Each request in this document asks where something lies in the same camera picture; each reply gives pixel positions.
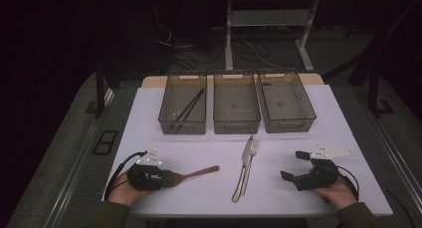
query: gray carpet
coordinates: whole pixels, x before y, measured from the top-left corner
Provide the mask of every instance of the gray carpet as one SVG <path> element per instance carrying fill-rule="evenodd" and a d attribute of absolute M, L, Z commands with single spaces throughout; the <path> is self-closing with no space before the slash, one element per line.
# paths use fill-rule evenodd
<path fill-rule="evenodd" d="M 297 31 L 272 33 L 268 38 L 255 37 L 251 45 L 266 55 L 266 57 L 263 56 L 266 61 L 280 67 L 299 68 L 298 72 L 304 73 L 299 54 L 292 46 L 293 39 L 300 33 Z M 316 73 L 322 75 L 357 55 L 371 38 L 370 35 L 363 35 L 345 39 L 345 33 L 343 29 L 312 31 L 307 49 Z M 271 67 L 257 60 L 257 57 L 251 53 L 245 52 L 247 46 L 242 41 L 236 42 L 236 46 L 239 55 L 234 53 L 235 69 Z M 176 58 L 184 58 L 191 67 L 197 70 L 224 69 L 224 56 L 218 57 L 221 49 L 222 46 L 217 45 L 210 51 L 185 50 L 183 52 L 185 56 L 177 55 Z M 213 60 L 215 60 L 213 63 L 198 63 Z M 174 64 L 169 69 L 186 70 L 185 67 Z M 395 194 L 410 212 L 416 227 L 422 227 L 422 215 L 385 151 L 384 141 L 378 135 L 373 118 L 366 107 L 367 86 L 352 88 L 348 85 L 347 79 L 351 70 L 352 68 L 325 83 L 331 86 L 352 133 L 381 187 Z M 95 77 L 91 76 L 87 79 L 8 227 L 28 227 L 28 224 L 31 224 L 31 227 L 43 227 L 46 222 L 52 226 L 56 225 L 54 227 L 82 227 L 87 223 L 102 198 L 102 188 L 106 184 L 138 86 L 137 83 L 122 84 L 119 90 L 114 91 L 113 100 L 102 117 L 94 118 L 93 114 L 85 114 L 85 109 L 96 99 Z M 422 147 L 420 136 L 422 125 L 385 81 L 381 81 L 379 96 L 391 104 L 395 114 L 384 114 L 378 121 L 385 126 L 417 180 L 421 181 L 422 167 L 419 160 L 422 149 L 419 148 Z M 103 130 L 118 130 L 117 140 L 110 155 L 93 155 L 91 150 Z M 78 169 L 73 167 L 76 163 L 81 165 Z M 53 210 L 57 198 L 64 197 L 60 196 L 61 192 L 66 193 L 65 198 L 62 198 L 62 204 L 65 204 L 65 207 L 61 210 L 62 212 L 54 213 L 49 219 L 50 211 Z M 381 219 L 392 227 L 410 227 L 403 209 L 390 195 L 386 194 L 386 197 L 394 215 L 381 217 Z M 310 228 L 335 227 L 338 222 L 335 217 L 311 218 L 307 221 Z M 126 227 L 146 227 L 146 224 L 142 219 L 129 217 Z"/>

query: plastic storage bin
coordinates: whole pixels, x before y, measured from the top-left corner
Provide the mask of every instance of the plastic storage bin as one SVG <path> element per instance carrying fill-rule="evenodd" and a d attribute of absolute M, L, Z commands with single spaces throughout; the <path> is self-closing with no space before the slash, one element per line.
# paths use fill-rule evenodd
<path fill-rule="evenodd" d="M 254 134 L 261 116 L 252 71 L 214 72 L 214 132 Z"/>
<path fill-rule="evenodd" d="M 257 91 L 267 133 L 310 130 L 317 116 L 298 74 L 259 70 Z"/>
<path fill-rule="evenodd" d="M 164 134 L 205 134 L 206 72 L 170 73 L 159 113 Z"/>

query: hand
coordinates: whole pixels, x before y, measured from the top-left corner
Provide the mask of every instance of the hand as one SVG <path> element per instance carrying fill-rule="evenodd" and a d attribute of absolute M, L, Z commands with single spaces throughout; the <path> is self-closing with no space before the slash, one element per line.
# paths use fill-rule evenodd
<path fill-rule="evenodd" d="M 341 177 L 330 187 L 316 188 L 312 191 L 326 199 L 337 210 L 357 203 L 356 197 Z"/>
<path fill-rule="evenodd" d="M 122 173 L 114 183 L 114 188 L 108 196 L 107 201 L 122 204 L 130 207 L 140 197 L 151 194 L 153 191 L 136 190 L 127 181 L 126 172 Z"/>

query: dark background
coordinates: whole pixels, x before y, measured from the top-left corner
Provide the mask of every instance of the dark background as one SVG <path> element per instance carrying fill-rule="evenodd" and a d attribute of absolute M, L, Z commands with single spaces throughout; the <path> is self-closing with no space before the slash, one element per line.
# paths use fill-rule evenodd
<path fill-rule="evenodd" d="M 410 1 L 321 0 L 314 25 L 317 29 L 385 27 Z M 0 1 L 1 115 L 6 121 L 0 155 L 0 227 L 7 224 L 75 94 L 99 62 L 105 67 L 108 83 L 118 87 L 121 80 L 138 80 L 165 71 L 165 53 L 154 43 L 160 34 L 157 24 L 166 23 L 182 36 L 197 38 L 204 38 L 211 26 L 225 25 L 224 0 L 165 0 L 167 17 L 160 20 L 152 13 L 155 3 Z M 271 6 L 268 1 L 257 3 Z M 254 3 L 238 5 L 249 8 Z M 406 17 L 377 66 L 422 120 L 418 99 L 422 92 L 418 50 L 422 43 L 421 5 Z M 133 38 L 140 45 L 131 44 Z"/>

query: white table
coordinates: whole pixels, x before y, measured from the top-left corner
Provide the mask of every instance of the white table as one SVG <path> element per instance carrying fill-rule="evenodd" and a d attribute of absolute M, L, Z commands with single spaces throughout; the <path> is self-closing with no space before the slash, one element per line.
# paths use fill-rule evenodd
<path fill-rule="evenodd" d="M 164 135 L 158 122 L 164 88 L 138 89 L 110 174 L 129 155 L 155 148 L 163 161 L 161 169 L 184 174 L 219 165 L 220 171 L 188 178 L 173 188 L 161 188 L 134 204 L 131 214 L 148 218 L 331 215 L 334 210 L 329 204 L 311 192 L 297 191 L 280 175 L 280 170 L 294 175 L 308 173 L 311 163 L 297 159 L 295 151 L 311 152 L 318 144 L 353 149 L 354 155 L 335 158 L 334 163 L 348 169 L 358 179 L 360 200 L 375 215 L 392 214 L 330 87 L 308 85 L 305 88 L 316 111 L 316 121 L 309 132 L 272 134 L 265 132 L 261 122 L 254 135 L 259 140 L 260 150 L 253 161 L 246 195 L 237 203 L 231 198 L 249 135 L 214 133 L 213 88 L 209 86 L 207 92 L 207 131 L 204 135 Z M 134 163 L 135 158 L 125 169 Z"/>

